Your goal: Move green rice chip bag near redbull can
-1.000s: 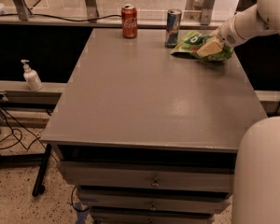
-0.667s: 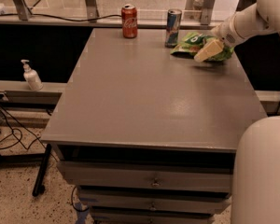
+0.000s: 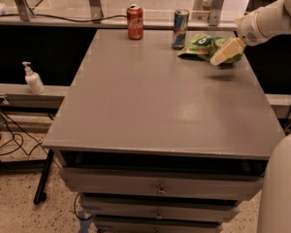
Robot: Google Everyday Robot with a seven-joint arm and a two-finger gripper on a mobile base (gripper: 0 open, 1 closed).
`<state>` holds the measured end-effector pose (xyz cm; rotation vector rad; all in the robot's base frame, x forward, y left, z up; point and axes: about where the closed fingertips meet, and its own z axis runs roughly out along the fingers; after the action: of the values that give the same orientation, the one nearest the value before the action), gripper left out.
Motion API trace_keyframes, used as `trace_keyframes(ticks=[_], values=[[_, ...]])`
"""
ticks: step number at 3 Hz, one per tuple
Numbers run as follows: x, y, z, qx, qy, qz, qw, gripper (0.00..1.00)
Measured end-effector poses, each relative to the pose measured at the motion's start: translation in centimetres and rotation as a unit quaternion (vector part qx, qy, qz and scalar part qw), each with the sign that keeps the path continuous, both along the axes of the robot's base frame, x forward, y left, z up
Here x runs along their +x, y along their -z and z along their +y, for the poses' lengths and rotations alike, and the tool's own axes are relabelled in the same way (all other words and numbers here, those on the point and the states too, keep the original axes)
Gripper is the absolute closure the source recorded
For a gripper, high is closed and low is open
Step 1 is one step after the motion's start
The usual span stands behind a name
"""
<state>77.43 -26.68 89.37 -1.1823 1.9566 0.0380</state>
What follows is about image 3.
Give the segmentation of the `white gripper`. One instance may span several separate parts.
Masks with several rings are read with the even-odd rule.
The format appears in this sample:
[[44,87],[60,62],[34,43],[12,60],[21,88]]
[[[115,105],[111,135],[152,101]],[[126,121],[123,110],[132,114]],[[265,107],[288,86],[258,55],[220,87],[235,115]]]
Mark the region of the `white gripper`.
[[237,38],[228,39],[210,59],[210,64],[217,66],[227,59],[243,52],[246,45],[254,47],[268,41],[258,26],[258,16],[261,9],[257,9],[242,17],[235,19],[237,25]]

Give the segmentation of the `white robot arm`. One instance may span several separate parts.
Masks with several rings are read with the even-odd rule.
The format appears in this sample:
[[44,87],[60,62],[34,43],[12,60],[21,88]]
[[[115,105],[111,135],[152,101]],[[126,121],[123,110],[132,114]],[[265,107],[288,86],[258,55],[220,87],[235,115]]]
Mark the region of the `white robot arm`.
[[[213,65],[272,37],[291,34],[291,0],[277,0],[236,19],[238,36],[220,47]],[[291,134],[275,147],[268,162],[259,207],[257,233],[291,233]]]

